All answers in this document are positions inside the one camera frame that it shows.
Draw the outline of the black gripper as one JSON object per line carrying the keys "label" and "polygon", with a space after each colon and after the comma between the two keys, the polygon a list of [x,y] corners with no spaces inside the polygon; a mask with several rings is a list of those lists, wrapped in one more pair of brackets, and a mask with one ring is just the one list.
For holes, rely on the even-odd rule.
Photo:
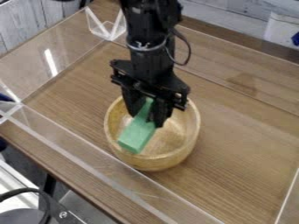
{"label": "black gripper", "polygon": [[114,70],[111,81],[122,87],[128,114],[135,117],[146,104],[146,97],[151,98],[150,120],[157,128],[165,126],[174,109],[186,110],[187,107],[191,88],[175,74],[175,64],[173,46],[154,51],[132,51],[131,59],[110,62]]}

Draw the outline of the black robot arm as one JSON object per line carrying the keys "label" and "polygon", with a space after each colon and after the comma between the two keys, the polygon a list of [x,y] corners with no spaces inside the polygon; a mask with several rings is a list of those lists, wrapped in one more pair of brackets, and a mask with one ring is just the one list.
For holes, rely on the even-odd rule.
{"label": "black robot arm", "polygon": [[126,45],[131,59],[110,62],[111,81],[122,87],[126,108],[137,116],[153,99],[146,120],[161,128],[175,109],[187,106],[190,86],[177,76],[175,29],[182,22],[183,6],[178,0],[119,0],[126,16]]}

